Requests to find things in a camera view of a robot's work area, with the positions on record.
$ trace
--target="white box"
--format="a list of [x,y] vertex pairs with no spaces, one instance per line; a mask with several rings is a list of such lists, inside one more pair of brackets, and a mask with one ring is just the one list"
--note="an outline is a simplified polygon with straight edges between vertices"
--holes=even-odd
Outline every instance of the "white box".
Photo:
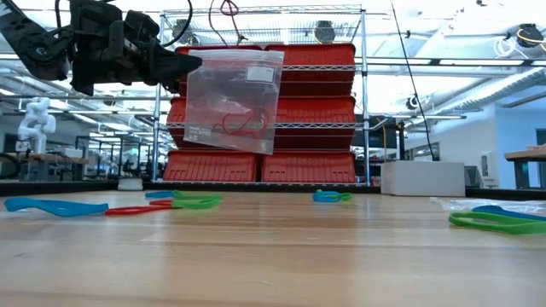
[[464,197],[464,164],[403,160],[385,163],[381,166],[381,193]]

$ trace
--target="black cable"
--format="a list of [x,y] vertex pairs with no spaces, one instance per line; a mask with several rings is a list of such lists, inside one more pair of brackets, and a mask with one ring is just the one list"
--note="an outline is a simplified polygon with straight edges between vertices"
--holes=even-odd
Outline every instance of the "black cable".
[[406,60],[406,64],[408,65],[409,77],[411,78],[411,84],[413,85],[415,99],[417,100],[417,104],[419,105],[421,116],[423,117],[423,120],[425,121],[425,129],[427,130],[428,149],[430,149],[430,155],[433,157],[433,161],[436,161],[436,159],[434,158],[433,146],[430,144],[430,136],[428,135],[427,117],[425,117],[425,113],[423,112],[423,107],[421,105],[421,100],[419,99],[419,94],[417,94],[417,87],[415,87],[415,80],[413,79],[413,73],[411,73],[410,60],[408,59],[408,54],[406,53],[406,48],[404,46],[404,39],[402,38],[402,33],[400,32],[400,25],[398,24],[396,9],[394,9],[394,3],[392,2],[392,0],[391,0],[391,7],[392,7],[392,15],[394,16],[394,21],[396,21],[396,28],[398,29],[398,36],[400,37],[400,43],[402,44],[402,51],[404,52],[404,58]]
[[61,9],[59,8],[59,2],[61,0],[55,0],[55,18],[57,20],[57,28],[61,28]]
[[11,174],[8,174],[8,175],[5,175],[3,176],[1,173],[0,173],[0,179],[11,179],[11,178],[15,178],[17,176],[19,176],[19,173],[20,173],[20,162],[18,159],[16,159],[14,156],[12,156],[11,154],[5,154],[5,153],[0,153],[0,159],[6,159],[7,161],[9,161],[12,165],[14,165],[15,167],[15,170],[11,173]]
[[182,31],[180,31],[180,33],[178,33],[178,35],[177,35],[175,38],[173,38],[169,43],[164,43],[164,44],[162,44],[162,45],[161,45],[162,47],[169,47],[169,46],[171,46],[172,44],[176,43],[178,40],[180,40],[180,38],[182,37],[182,35],[184,35],[184,33],[186,32],[186,30],[188,30],[189,23],[191,22],[191,17],[194,15],[194,7],[191,5],[191,0],[188,0],[188,5],[189,5],[188,21],[186,21],[186,24],[184,25],[184,28],[183,28]]

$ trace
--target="wire shelving unit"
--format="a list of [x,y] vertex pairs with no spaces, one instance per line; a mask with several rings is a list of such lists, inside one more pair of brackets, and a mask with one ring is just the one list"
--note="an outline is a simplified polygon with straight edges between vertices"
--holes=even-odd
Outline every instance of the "wire shelving unit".
[[[171,40],[173,30],[179,30],[187,22],[189,11],[167,10],[161,14],[160,38],[163,42]],[[259,15],[260,27],[257,27],[256,19]],[[229,45],[254,44],[263,45],[282,44],[317,44],[317,37],[314,35],[316,29],[322,29],[319,21],[327,20],[328,30],[333,30],[334,38],[328,43],[352,43],[360,30],[362,63],[350,66],[308,66],[291,65],[284,66],[283,71],[309,71],[309,72],[354,72],[362,75],[362,110],[363,122],[361,123],[277,123],[276,129],[355,129],[363,130],[364,134],[364,157],[365,157],[365,184],[362,183],[315,183],[321,187],[330,186],[370,186],[369,174],[369,112],[367,95],[368,65],[366,61],[366,11],[360,5],[317,5],[317,6],[262,6],[262,7],[241,7],[235,16],[238,32],[245,39],[240,40],[237,31],[233,27],[231,18],[225,16],[220,8],[194,9],[193,18],[188,30],[181,37],[179,45],[211,45],[222,44],[217,32],[219,32]],[[154,111],[154,173],[157,174],[158,159],[158,132],[159,132],[159,110],[161,101],[161,88],[157,87],[156,105]],[[381,121],[372,130],[377,130],[386,123]],[[184,124],[167,123],[167,128],[183,129]],[[221,185],[221,182],[207,184]],[[229,184],[246,185],[310,185],[310,183],[274,183],[274,182],[228,182]]]

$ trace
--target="workbench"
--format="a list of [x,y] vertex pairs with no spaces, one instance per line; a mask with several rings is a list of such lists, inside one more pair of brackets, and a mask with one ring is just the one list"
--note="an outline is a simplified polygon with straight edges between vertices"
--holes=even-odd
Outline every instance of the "workbench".
[[504,158],[514,162],[515,187],[530,188],[529,162],[546,162],[546,148],[506,153]]

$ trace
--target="desk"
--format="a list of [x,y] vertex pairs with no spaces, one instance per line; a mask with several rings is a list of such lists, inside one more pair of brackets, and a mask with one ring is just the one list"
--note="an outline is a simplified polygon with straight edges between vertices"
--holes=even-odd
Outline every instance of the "desk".
[[528,162],[546,162],[546,149],[525,150],[516,153],[506,153],[504,158],[514,162],[515,187],[530,188]]
[[546,235],[450,226],[428,197],[221,194],[215,210],[134,217],[0,208],[0,306],[544,307]]

